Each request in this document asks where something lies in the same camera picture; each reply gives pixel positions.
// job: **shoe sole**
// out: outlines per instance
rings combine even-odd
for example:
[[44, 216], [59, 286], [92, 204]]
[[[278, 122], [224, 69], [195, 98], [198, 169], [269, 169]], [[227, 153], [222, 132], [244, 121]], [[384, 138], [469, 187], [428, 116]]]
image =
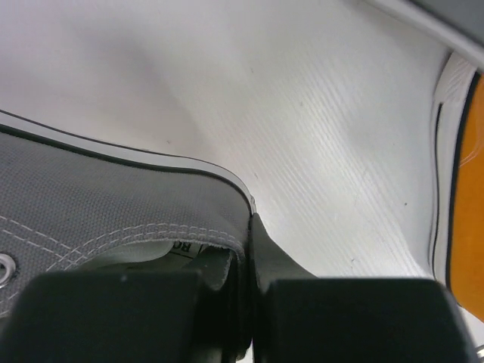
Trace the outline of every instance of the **shoe sole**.
[[12, 135], [20, 134], [23, 138], [30, 138], [43, 144], [124, 165], [142, 166], [145, 169], [163, 170], [165, 172], [196, 173], [217, 178], [238, 189], [250, 206], [251, 213], [256, 212], [255, 200], [250, 195], [247, 186], [235, 174], [216, 164], [190, 157], [159, 154], [85, 138], [3, 110], [0, 110], [0, 131]]
[[473, 93], [477, 80], [475, 66], [457, 53], [452, 54], [436, 87], [433, 103], [430, 145], [435, 163], [435, 188], [429, 260], [436, 279], [448, 287], [455, 182], [471, 102], [467, 95]]

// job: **white rubber sole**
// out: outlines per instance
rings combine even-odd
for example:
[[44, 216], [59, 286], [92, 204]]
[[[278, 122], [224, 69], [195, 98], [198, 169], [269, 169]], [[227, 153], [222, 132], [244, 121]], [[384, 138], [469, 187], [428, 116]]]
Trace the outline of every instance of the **white rubber sole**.
[[465, 56], [481, 70], [484, 70], [484, 49], [480, 45], [461, 35], [451, 26], [429, 15], [415, 4], [402, 0], [367, 0], [367, 2], [429, 33], [431, 36], [435, 36]]
[[430, 266], [438, 281], [447, 284], [449, 218], [452, 178], [462, 113], [476, 67], [457, 53], [452, 54], [436, 87], [430, 144], [436, 162], [434, 218], [430, 235]]
[[227, 169], [222, 168], [221, 166], [189, 157], [158, 154], [146, 150], [123, 147], [90, 138], [84, 138], [1, 110], [0, 126], [6, 126], [10, 129], [26, 132], [34, 135], [37, 138], [55, 141], [58, 144], [65, 145], [76, 150], [83, 150], [89, 154], [97, 154], [99, 156], [111, 157], [117, 160], [125, 160], [148, 167], [163, 167], [173, 169], [174, 171], [179, 170], [183, 172], [198, 172], [209, 176], [214, 176], [236, 187], [247, 199], [247, 202], [250, 205], [251, 213], [256, 212], [255, 200], [250, 195], [247, 186], [235, 174]]

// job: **metal eyelet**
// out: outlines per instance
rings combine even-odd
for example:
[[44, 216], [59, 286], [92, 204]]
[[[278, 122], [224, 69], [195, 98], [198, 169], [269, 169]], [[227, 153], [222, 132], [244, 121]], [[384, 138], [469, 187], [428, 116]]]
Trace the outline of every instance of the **metal eyelet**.
[[15, 261], [9, 255], [0, 253], [0, 289], [7, 286], [15, 273]]

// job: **white stitching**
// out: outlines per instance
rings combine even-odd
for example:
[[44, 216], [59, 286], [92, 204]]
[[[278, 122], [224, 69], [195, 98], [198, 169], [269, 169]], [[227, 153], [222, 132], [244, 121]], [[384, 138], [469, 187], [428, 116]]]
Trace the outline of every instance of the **white stitching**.
[[38, 235], [39, 235], [39, 236], [41, 236], [41, 237], [47, 238], [48, 240], [51, 240], [51, 241], [52, 241], [52, 242], [54, 242], [55, 244], [58, 244], [59, 246], [62, 246], [62, 247], [63, 247], [63, 248], [65, 248], [65, 249], [68, 249], [68, 250], [71, 250], [71, 249], [72, 249], [71, 247], [69, 247], [69, 246], [67, 246], [67, 245], [63, 244], [62, 242], [59, 242], [58, 240], [55, 240], [54, 238], [49, 237], [48, 235], [43, 234], [43, 233], [41, 233], [41, 232], [39, 232], [39, 231], [35, 231], [35, 230], [31, 229], [30, 227], [27, 227], [26, 225], [23, 225], [22, 223], [19, 223], [19, 222], [17, 222], [17, 221], [14, 221], [13, 219], [9, 219], [9, 218], [6, 218], [6, 217], [4, 217], [4, 216], [0, 216], [0, 219], [3, 219], [3, 220], [4, 220], [4, 221], [6, 221], [6, 222], [11, 222], [11, 223], [14, 223], [15, 225], [18, 225], [18, 226], [20, 226], [21, 228], [26, 229], [27, 231], [33, 232], [33, 233], [35, 233], [35, 234], [38, 234]]
[[37, 248], [40, 248], [41, 250], [45, 251], [45, 252], [49, 252], [49, 253], [52, 253], [53, 255], [55, 255], [56, 257], [58, 257], [59, 259], [62, 259], [62, 256], [59, 255], [58, 253], [54, 252], [53, 250], [50, 250], [48, 248], [45, 248], [44, 246], [40, 246], [38, 244], [35, 244], [33, 243], [31, 240], [26, 240], [25, 238], [22, 238], [22, 237], [19, 237], [17, 236], [15, 233], [12, 233], [10, 231], [7, 231], [6, 229], [2, 229], [2, 232], [6, 233], [6, 234], [9, 234], [10, 236], [12, 236], [13, 238], [17, 238], [18, 240], [22, 240], [23, 242], [29, 244], [30, 246], [34, 246], [34, 247], [37, 247]]
[[[102, 235], [101, 235], [101, 236], [99, 236], [99, 237], [95, 237], [95, 238], [93, 238], [93, 239], [91, 239], [91, 240], [88, 240], [88, 241], [87, 241], [86, 243], [84, 243], [82, 246], [80, 246], [80, 247], [76, 247], [74, 250], [71, 250], [71, 251], [70, 251], [69, 253], [67, 253], [65, 256], [60, 256], [60, 255], [58, 255], [58, 254], [56, 254], [56, 253], [54, 253], [54, 252], [52, 252], [52, 251], [50, 251], [50, 250], [45, 249], [45, 250], [47, 250], [48, 252], [54, 253], [56, 256], [60, 257], [60, 259], [59, 259], [57, 262], [55, 262], [54, 264], [52, 264], [52, 265], [51, 265], [49, 268], [47, 268], [47, 270], [45, 270], [45, 271], [46, 271], [46, 272], [47, 272], [47, 271], [49, 271], [51, 268], [53, 268], [54, 266], [56, 266], [56, 264], [58, 264], [59, 262], [61, 262], [61, 261], [63, 261], [63, 260], [66, 260], [66, 261], [68, 261], [68, 262], [70, 263], [70, 264], [69, 264], [69, 265], [68, 265], [68, 266], [67, 266], [67, 267], [64, 269], [64, 271], [65, 271], [65, 270], [67, 270], [67, 269], [68, 269], [68, 268], [69, 268], [71, 265], [77, 265], [77, 262], [79, 262], [79, 260], [80, 260], [80, 259], [82, 259], [82, 258], [87, 259], [87, 257], [85, 257], [85, 256], [84, 256], [84, 254], [83, 254], [83, 253], [81, 253], [81, 252], [79, 252], [77, 249], [79, 249], [79, 248], [83, 248], [83, 247], [87, 246], [88, 244], [90, 244], [91, 242], [93, 242], [93, 241], [95, 241], [95, 240], [100, 240], [100, 239], [101, 239], [101, 238], [103, 238], [103, 237], [106, 237], [106, 236], [108, 236], [108, 235], [109, 235], [109, 236], [111, 236], [111, 235], [113, 235], [113, 234], [115, 234], [115, 233], [117, 233], [117, 232], [120, 232], [120, 231], [135, 230], [135, 229], [138, 229], [138, 228], [141, 228], [141, 227], [161, 226], [161, 225], [166, 225], [166, 226], [169, 226], [169, 227], [171, 227], [171, 226], [175, 226], [175, 227], [180, 227], [180, 228], [186, 227], [186, 228], [189, 228], [190, 230], [191, 230], [191, 229], [194, 229], [194, 230], [196, 230], [196, 231], [204, 231], [204, 232], [207, 232], [207, 229], [206, 229], [206, 228], [198, 228], [198, 227], [196, 227], [196, 226], [190, 226], [190, 227], [189, 227], [188, 225], [177, 225], [177, 224], [174, 224], [174, 223], [171, 223], [170, 225], [168, 225], [168, 224], [166, 224], [166, 223], [158, 223], [158, 224], [156, 224], [156, 223], [149, 223], [149, 224], [147, 224], [147, 225], [137, 225], [137, 226], [132, 226], [132, 227], [125, 227], [125, 228], [121, 228], [121, 229], [116, 229], [115, 231], [108, 232], [108, 233], [104, 233], [104, 234], [102, 234]], [[16, 238], [18, 238], [18, 239], [20, 239], [20, 240], [24, 240], [23, 238], [18, 237], [18, 236], [16, 236], [15, 234], [13, 234], [13, 233], [11, 233], [11, 232], [9, 232], [9, 231], [6, 231], [5, 229], [3, 230], [3, 232], [5, 232], [5, 233], [7, 233], [7, 234], [11, 234], [13, 237], [16, 237]], [[225, 239], [225, 238], [223, 238], [223, 237], [218, 237], [218, 239], [219, 239], [219, 240], [223, 240], [223, 241], [226, 241], [226, 240], [231, 240], [232, 242], [237, 242], [237, 240], [235, 239], [235, 237], [234, 237], [234, 236], [232, 236], [232, 235], [230, 235], [230, 234], [228, 234], [228, 233], [226, 233], [226, 232], [220, 232], [220, 231], [217, 231], [217, 230], [215, 230], [215, 229], [210, 229], [210, 230], [208, 230], [208, 232], [209, 232], [209, 233], [210, 233], [210, 232], [215, 232], [215, 233], [218, 233], [218, 234], [223, 234], [223, 235], [227, 236], [227, 239]], [[186, 231], [167, 231], [167, 230], [163, 230], [163, 231], [157, 231], [157, 232], [148, 232], [148, 233], [145, 233], [145, 234], [143, 234], [143, 233], [140, 233], [140, 234], [130, 234], [129, 236], [125, 236], [125, 237], [123, 237], [121, 240], [126, 240], [126, 239], [131, 238], [131, 237], [133, 237], [133, 238], [134, 238], [134, 237], [140, 237], [140, 236], [147, 236], [147, 235], [150, 235], [150, 234], [162, 234], [162, 233], [178, 233], [178, 234], [187, 234], [187, 232], [186, 232]], [[199, 234], [197, 234], [197, 233], [195, 233], [195, 232], [188, 233], [188, 236], [190, 236], [190, 235], [192, 235], [192, 234], [194, 234], [195, 236], [198, 236], [198, 238], [203, 238], [203, 237], [206, 237], [206, 236], [207, 236], [207, 234], [206, 234], [206, 233], [199, 233]], [[215, 236], [215, 235], [208, 235], [208, 238], [217, 238], [217, 236]], [[174, 239], [175, 239], [175, 238], [165, 237], [165, 238], [163, 238], [162, 240], [174, 240]], [[118, 240], [119, 240], [119, 238], [117, 238], [116, 240], [112, 240], [112, 241], [108, 242], [107, 244], [104, 244], [104, 245], [102, 245], [102, 246], [99, 246], [99, 247], [94, 248], [92, 251], [94, 251], [94, 250], [96, 250], [96, 249], [98, 249], [98, 250], [99, 250], [100, 248], [105, 247], [105, 246], [107, 246], [107, 245], [109, 245], [109, 244], [112, 244], [112, 243], [114, 243], [114, 242], [116, 242], [116, 241], [118, 241]], [[131, 243], [136, 243], [136, 242], [140, 242], [140, 241], [141, 241], [141, 240], [134, 240], [134, 241], [133, 241], [133, 242], [131, 242]], [[195, 238], [194, 238], [193, 240], [190, 240], [190, 239], [185, 240], [185, 239], [184, 239], [183, 241], [187, 241], [187, 242], [193, 241], [193, 242], [200, 243], [200, 241], [196, 240]], [[36, 246], [36, 247], [39, 247], [39, 248], [44, 249], [43, 247], [40, 247], [40, 246], [38, 246], [38, 245], [36, 245], [36, 244], [34, 244], [34, 243], [32, 243], [32, 242], [30, 242], [30, 243], [31, 243], [32, 245]], [[67, 257], [68, 257], [70, 254], [74, 253], [74, 252], [77, 252], [77, 253], [81, 254], [81, 256], [80, 256], [80, 257], [79, 257], [79, 258], [78, 258], [76, 261], [72, 261], [72, 260], [67, 259]], [[14, 298], [14, 297], [15, 297], [15, 296], [18, 294], [18, 293], [19, 293], [19, 291], [17, 291], [17, 292], [16, 292], [16, 293], [14, 293], [13, 295], [9, 296], [7, 299], [3, 299], [2, 301], [0, 301], [0, 305], [1, 305], [2, 303], [4, 303], [5, 301], [8, 301], [8, 300], [10, 300], [10, 299], [13, 299], [13, 298]], [[5, 312], [0, 312], [0, 317], [2, 317], [3, 315], [8, 314], [8, 312], [9, 312], [9, 311], [10, 311], [10, 310], [7, 310], [7, 311], [5, 311]]]
[[[140, 234], [130, 234], [129, 236], [125, 236], [123, 237], [121, 240], [127, 240], [128, 238], [137, 238], [137, 237], [145, 237], [145, 236], [148, 236], [150, 234], [162, 234], [162, 233], [173, 233], [174, 231], [167, 231], [167, 230], [163, 230], [163, 231], [157, 231], [157, 232], [148, 232], [148, 233], [140, 233]], [[187, 234], [186, 231], [180, 231], [179, 234]], [[223, 232], [223, 234], [229, 236], [230, 238], [228, 239], [225, 239], [224, 237], [217, 237], [216, 235], [212, 235], [212, 236], [209, 236], [211, 238], [215, 238], [215, 239], [218, 239], [218, 240], [222, 240], [222, 241], [226, 241], [226, 240], [229, 240], [231, 242], [236, 242], [237, 240], [235, 240], [235, 238], [233, 236], [231, 236], [230, 234], [227, 234], [225, 232]], [[165, 237], [165, 239], [176, 239], [176, 238], [171, 238], [171, 237]], [[86, 255], [82, 255], [80, 256], [76, 261], [74, 261], [74, 263], [70, 263], [70, 265], [68, 265], [66, 268], [69, 268], [72, 264], [76, 265], [81, 259], [87, 259], [86, 256], [89, 256], [91, 253], [93, 253], [94, 251], [97, 251], [99, 249], [101, 249], [102, 247], [105, 247], [109, 244], [113, 244], [114, 242], [117, 242], [119, 240], [119, 238], [117, 238], [116, 240], [112, 240], [106, 244], [102, 244], [100, 245], [99, 247], [95, 247], [93, 248], [92, 250], [88, 251]], [[200, 242], [198, 241], [196, 238], [193, 238], [193, 239], [190, 239], [188, 238], [187, 240], [192, 240], [193, 242]], [[49, 271], [52, 267], [54, 267], [55, 264], [53, 264], [52, 266], [50, 266], [47, 271]]]
[[[83, 248], [83, 247], [87, 246], [91, 242], [95, 242], [97, 240], [100, 240], [103, 237], [111, 236], [111, 235], [113, 235], [115, 233], [118, 233], [118, 232], [121, 232], [121, 231], [135, 230], [135, 229], [138, 229], [138, 228], [141, 228], [141, 227], [161, 226], [161, 225], [166, 225], [166, 226], [169, 226], [169, 227], [171, 227], [171, 226], [175, 226], [175, 227], [182, 227], [182, 226], [183, 227], [188, 227], [187, 225], [180, 225], [180, 226], [178, 226], [175, 223], [170, 223], [169, 225], [167, 223], [148, 223], [147, 225], [136, 225], [136, 226], [124, 227], [124, 228], [121, 228], [121, 229], [116, 229], [115, 231], [107, 232], [107, 233], [102, 234], [101, 236], [92, 238], [91, 240], [88, 240], [86, 243], [84, 243], [82, 246], [76, 247], [74, 250], [72, 250], [71, 252], [67, 253], [62, 259], [60, 259], [59, 261], [57, 261], [56, 263], [54, 263], [53, 265], [51, 265], [47, 269], [47, 271], [49, 271], [51, 268], [53, 268], [54, 266], [56, 266], [56, 264], [58, 264], [59, 262], [62, 262], [66, 257], [68, 257], [69, 255], [71, 255], [72, 253], [79, 252], [79, 249], [80, 248]], [[206, 228], [198, 228], [196, 226], [191, 226], [190, 228], [197, 228], [199, 231], [206, 231]], [[209, 230], [209, 232], [211, 232], [211, 231], [216, 232], [216, 233], [221, 233], [221, 232], [219, 232], [219, 231], [217, 231], [215, 229]], [[232, 239], [233, 241], [236, 241], [236, 239], [235, 239], [234, 236], [231, 236], [230, 234], [227, 234], [227, 235], [228, 235], [228, 239], [229, 240]], [[205, 237], [205, 236], [206, 236], [205, 234], [199, 234], [199, 238]]]

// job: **orange shoe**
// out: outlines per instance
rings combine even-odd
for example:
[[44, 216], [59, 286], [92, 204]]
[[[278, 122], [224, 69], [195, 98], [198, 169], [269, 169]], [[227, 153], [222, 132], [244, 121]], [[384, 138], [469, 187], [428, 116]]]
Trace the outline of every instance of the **orange shoe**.
[[436, 214], [430, 264], [459, 305], [484, 321], [484, 77], [458, 54], [435, 94]]

